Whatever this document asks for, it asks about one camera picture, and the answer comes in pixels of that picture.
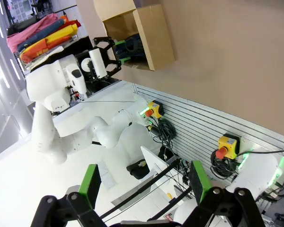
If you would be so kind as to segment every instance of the brown wall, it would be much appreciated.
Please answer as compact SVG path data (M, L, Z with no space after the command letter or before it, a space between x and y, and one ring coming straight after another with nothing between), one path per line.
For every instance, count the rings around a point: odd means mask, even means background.
M78 0L78 5L93 38L83 2L91 0ZM123 67L116 77L284 135L284 0L161 3L176 63L156 72Z

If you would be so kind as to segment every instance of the folded clothing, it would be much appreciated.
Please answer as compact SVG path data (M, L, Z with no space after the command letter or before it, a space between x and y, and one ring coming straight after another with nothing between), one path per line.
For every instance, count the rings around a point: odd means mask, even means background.
M81 24L78 20L71 20L71 21L66 21L64 25L62 25L57 31L67 27L68 25L74 25L76 24L77 27L81 27Z
M49 51L50 49L54 48L57 45L60 45L66 41L68 41L71 37L69 35L66 35L64 37L61 37L60 39L55 40L54 42L51 42L48 44L46 42L46 39L40 40L33 48L23 53L20 58L25 63L30 63L33 59L40 56L41 54Z
M20 33L16 33L7 37L8 47L15 53L17 51L17 47L19 44L27 40L28 38L32 37L33 35L37 34L44 28L48 27L49 25L53 24L58 20L57 14L49 14L36 22L35 24L29 26L24 31Z
M25 63L29 63L39 55L69 40L71 37L77 34L77 31L78 28L76 24L69 25L26 48L21 53L20 58Z
M26 47L29 47L30 45L40 41L41 39L44 39L48 35L52 34L53 32L57 31L58 29L60 29L60 27L62 25L64 25L64 20L63 19L57 20L56 22L54 22L50 26L44 28L43 30L41 30L40 32L35 34L34 36L30 37L29 39L25 40L23 43L19 44L17 51L21 52Z

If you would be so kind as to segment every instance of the wire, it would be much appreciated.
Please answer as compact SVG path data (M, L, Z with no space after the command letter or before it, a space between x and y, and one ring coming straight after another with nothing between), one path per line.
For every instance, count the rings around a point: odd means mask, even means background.
M272 190L270 193L267 193L265 195L262 195L260 197L258 197L256 199L256 202L259 201L260 199L265 199L267 196L269 196L271 193L275 193L277 190L279 190L280 188L282 188L282 190L284 190L284 187L278 187L277 189Z
M156 143L161 143L164 147L167 147L171 152L173 149L172 139L176 136L176 129L175 127L167 120L165 119L158 119L158 122L155 118L152 117L152 119L157 124L157 128L159 131L159 136L155 136L152 139Z
M85 83L99 83L99 82L105 82L105 83L108 83L108 84L112 84L108 81L105 81L105 80L98 80L98 81L85 81Z
M118 215L122 214L124 211L130 209L133 205L135 205L136 203L138 203L139 201L141 201L142 199L144 199L146 196L148 196L148 195L149 195L150 193L152 193L154 190L156 190L156 189L158 189L159 187L161 187L164 183L166 183L166 182L169 181L169 180L170 180L170 178L167 179L166 181L164 181L162 184L160 184L159 186L157 186L155 189L153 189L153 190L150 191L149 193L147 193L146 195L144 195L144 196L143 196L141 199L139 199L137 202L133 203L132 205L130 205L129 207L127 207L126 209L124 209L123 211L121 211L120 213L118 213L117 215L113 216L112 218L106 220L104 223L106 223L106 222L108 222L109 220L111 220L111 219L117 217Z
M218 159L216 157L216 151L217 150L214 150L210 155L210 161L212 164L210 170L217 178L226 180L236 172L237 163L229 158Z
M268 152L246 151L246 152L238 154L237 157L241 155L245 155L245 154L275 154L275 153L282 153L282 152L284 152L284 150L268 151Z

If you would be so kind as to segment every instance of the cardboard box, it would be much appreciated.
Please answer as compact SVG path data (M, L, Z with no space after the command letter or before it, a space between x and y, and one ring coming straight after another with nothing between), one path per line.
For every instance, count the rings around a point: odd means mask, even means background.
M138 9L133 0L94 0L94 4L107 35L114 40L122 41L136 33L140 34L147 62L126 63L126 65L145 70L158 70L175 61L160 4Z

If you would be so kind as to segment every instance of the white cylinder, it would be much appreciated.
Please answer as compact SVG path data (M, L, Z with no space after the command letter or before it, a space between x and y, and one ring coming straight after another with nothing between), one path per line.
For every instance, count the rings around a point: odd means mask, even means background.
M32 127L32 144L37 151L44 152L51 145L56 129L51 112L40 102L35 104L35 114Z
M278 162L272 154L250 154L239 171L239 175L226 187L233 193L236 188L247 188L254 199L258 197L274 180Z
M105 68L105 65L104 65L104 62L101 56L100 49L97 48L97 49L89 51L89 55L90 55L91 61L93 62L93 66L94 66L97 77L99 78L105 77L107 75L107 72L106 72L106 68Z
M132 105L125 110L128 112L131 121L145 126L145 121L142 119L140 113L147 108L147 102L144 98L140 97Z

